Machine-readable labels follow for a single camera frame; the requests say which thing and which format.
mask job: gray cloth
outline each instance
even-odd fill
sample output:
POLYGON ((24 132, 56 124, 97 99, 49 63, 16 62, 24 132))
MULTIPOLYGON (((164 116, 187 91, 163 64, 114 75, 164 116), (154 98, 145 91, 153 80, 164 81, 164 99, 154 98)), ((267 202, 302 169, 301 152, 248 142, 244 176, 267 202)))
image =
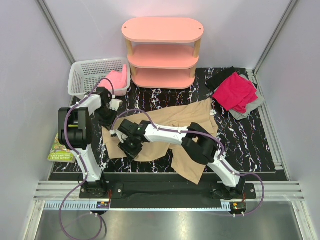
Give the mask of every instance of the gray cloth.
MULTIPOLYGON (((244 79, 247 79, 247 77, 245 75, 240 75, 240 77, 244 78, 244 79)), ((264 97, 258 93, 258 91, 255 93, 256 96, 258 97, 257 100, 249 103, 247 106, 246 106, 246 112, 245 113, 240 113, 240 112, 237 112, 233 109, 230 109, 229 112, 231 113, 231 115, 236 119, 236 120, 241 120, 241 119, 245 119, 246 117, 248 117, 248 115, 250 114, 250 112, 252 112, 253 110, 257 109, 258 107, 260 107, 264 102, 265 102, 265 99, 264 97)))

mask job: white plastic basket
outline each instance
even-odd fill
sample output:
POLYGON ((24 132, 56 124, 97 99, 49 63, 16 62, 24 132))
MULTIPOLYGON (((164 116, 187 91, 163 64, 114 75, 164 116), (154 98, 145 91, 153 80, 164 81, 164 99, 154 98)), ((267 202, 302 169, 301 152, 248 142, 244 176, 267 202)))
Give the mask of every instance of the white plastic basket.
POLYGON ((124 88, 115 89, 114 94, 125 96, 130 86, 130 65, 124 57, 78 61, 72 64, 68 81, 69 95, 83 99, 85 94, 112 70, 121 73, 124 64, 127 67, 127 85, 124 88))

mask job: green book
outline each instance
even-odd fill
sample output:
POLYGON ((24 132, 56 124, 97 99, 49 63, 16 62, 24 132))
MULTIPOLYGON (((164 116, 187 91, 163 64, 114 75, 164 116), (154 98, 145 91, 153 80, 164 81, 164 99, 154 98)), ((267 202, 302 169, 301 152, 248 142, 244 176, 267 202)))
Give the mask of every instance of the green book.
POLYGON ((76 158, 70 150, 60 144, 58 134, 56 134, 48 160, 52 162, 74 163, 76 158))

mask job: wooden shelf leg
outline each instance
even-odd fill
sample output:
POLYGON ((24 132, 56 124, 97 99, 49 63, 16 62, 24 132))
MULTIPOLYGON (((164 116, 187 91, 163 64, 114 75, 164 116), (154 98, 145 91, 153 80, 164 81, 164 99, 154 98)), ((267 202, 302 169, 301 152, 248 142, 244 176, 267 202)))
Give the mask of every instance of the wooden shelf leg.
POLYGON ((199 57, 200 45, 201 45, 201 38, 194 43, 194 52, 193 52, 194 58, 199 57))
POLYGON ((132 76, 136 76, 137 75, 137 68, 130 64, 130 69, 131 69, 132 76))
POLYGON ((197 66, 194 66, 194 67, 191 68, 191 70, 190 70, 190 78, 194 78, 195 77, 196 68, 197 68, 197 66))
POLYGON ((134 54, 134 49, 132 47, 132 41, 125 39, 126 48, 128 49, 128 55, 132 56, 134 54))

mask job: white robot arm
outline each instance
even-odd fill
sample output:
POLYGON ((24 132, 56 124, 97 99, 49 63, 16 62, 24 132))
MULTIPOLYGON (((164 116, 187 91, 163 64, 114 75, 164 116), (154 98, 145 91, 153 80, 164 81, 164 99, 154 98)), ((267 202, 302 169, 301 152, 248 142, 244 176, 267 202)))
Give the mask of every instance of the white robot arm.
MULTIPOLYGON (((93 189, 102 186, 104 176, 91 147, 93 133, 90 116, 95 114, 96 117, 99 117, 100 124, 110 130, 121 104, 122 101, 112 98, 107 89, 98 87, 95 94, 77 107, 68 120, 68 139, 80 153, 87 167, 88 177, 85 185, 87 189, 90 189, 91 186, 93 189)), ((59 142, 65 146, 68 145, 65 140, 64 121, 69 110, 70 107, 59 110, 58 137, 59 142)), ((219 157, 220 150, 216 142, 202 135, 184 133, 186 131, 208 134, 197 123, 192 123, 188 127, 156 125, 155 128, 149 121, 136 124, 126 119, 123 120, 118 129, 111 130, 110 133, 113 137, 117 136, 119 138, 118 146, 131 158, 135 158, 141 152, 144 142, 166 142, 181 145, 193 161, 211 168, 221 178, 229 192, 241 195, 245 180, 237 175, 239 172, 223 156, 219 157)), ((73 151, 72 153, 75 155, 83 174, 85 174, 80 156, 73 151)))

